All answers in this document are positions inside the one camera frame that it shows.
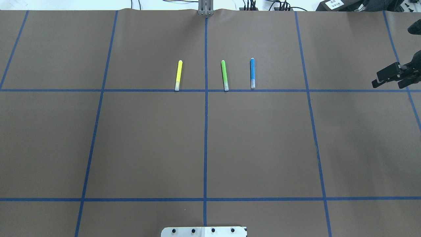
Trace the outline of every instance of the white label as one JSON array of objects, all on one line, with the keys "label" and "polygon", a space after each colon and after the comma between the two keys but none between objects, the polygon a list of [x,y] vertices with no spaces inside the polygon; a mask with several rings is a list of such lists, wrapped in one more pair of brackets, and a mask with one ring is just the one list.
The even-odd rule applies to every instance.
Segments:
[{"label": "white label", "polygon": [[341,0],[331,0],[331,1],[327,1],[325,3],[331,10],[344,5],[344,3]]}]

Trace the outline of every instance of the green marker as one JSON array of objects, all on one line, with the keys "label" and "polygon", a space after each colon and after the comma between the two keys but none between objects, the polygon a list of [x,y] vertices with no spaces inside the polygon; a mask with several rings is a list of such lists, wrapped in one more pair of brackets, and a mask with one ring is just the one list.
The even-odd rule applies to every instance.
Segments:
[{"label": "green marker", "polygon": [[221,67],[222,67],[222,79],[224,80],[224,91],[228,91],[228,77],[226,75],[226,65],[225,60],[221,61]]}]

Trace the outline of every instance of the white bracket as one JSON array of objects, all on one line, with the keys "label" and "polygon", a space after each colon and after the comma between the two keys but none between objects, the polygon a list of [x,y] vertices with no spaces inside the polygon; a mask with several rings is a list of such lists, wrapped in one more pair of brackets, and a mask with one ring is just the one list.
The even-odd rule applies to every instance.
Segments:
[{"label": "white bracket", "polygon": [[199,15],[212,16],[213,15],[213,0],[199,0]]},{"label": "white bracket", "polygon": [[161,237],[247,237],[247,227],[214,226],[214,227],[167,227]]}]

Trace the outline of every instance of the marker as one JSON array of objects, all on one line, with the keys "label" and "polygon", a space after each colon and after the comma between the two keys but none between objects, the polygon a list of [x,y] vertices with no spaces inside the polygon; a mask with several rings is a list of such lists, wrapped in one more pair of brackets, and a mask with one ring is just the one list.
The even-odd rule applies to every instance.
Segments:
[{"label": "marker", "polygon": [[226,75],[226,64],[225,64],[225,60],[221,61],[221,67],[222,67],[222,79],[224,81],[224,91],[228,91],[228,77]]},{"label": "marker", "polygon": [[254,58],[250,59],[250,79],[251,79],[251,88],[256,88],[256,70],[254,64]]},{"label": "marker", "polygon": [[176,77],[176,87],[175,87],[175,91],[179,91],[180,89],[180,80],[181,80],[181,70],[183,67],[183,61],[179,61],[179,66],[177,67],[177,77]]}]

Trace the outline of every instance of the horizontal blue line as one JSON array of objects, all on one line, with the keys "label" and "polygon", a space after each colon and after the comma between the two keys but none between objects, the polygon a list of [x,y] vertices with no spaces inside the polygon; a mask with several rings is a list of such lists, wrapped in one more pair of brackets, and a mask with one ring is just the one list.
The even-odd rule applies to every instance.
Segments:
[{"label": "horizontal blue line", "polygon": [[[0,92],[101,92],[101,89],[0,89]],[[105,89],[105,92],[176,92],[172,89]],[[205,92],[202,89],[185,89],[178,92]],[[362,89],[310,89],[310,92],[404,92],[407,90],[362,90]],[[409,90],[410,92],[421,92],[421,90]],[[208,92],[225,92],[219,89],[210,89]],[[306,92],[305,89],[254,89],[234,90],[227,92]]]},{"label": "horizontal blue line", "polygon": [[[323,201],[323,197],[208,197],[208,202],[287,202]],[[326,197],[327,201],[421,200],[421,196],[396,197]],[[0,202],[80,202],[81,198],[0,198]],[[85,202],[202,202],[203,198],[84,198]]]},{"label": "horizontal blue line", "polygon": [[328,201],[421,200],[421,197],[326,197]]}]

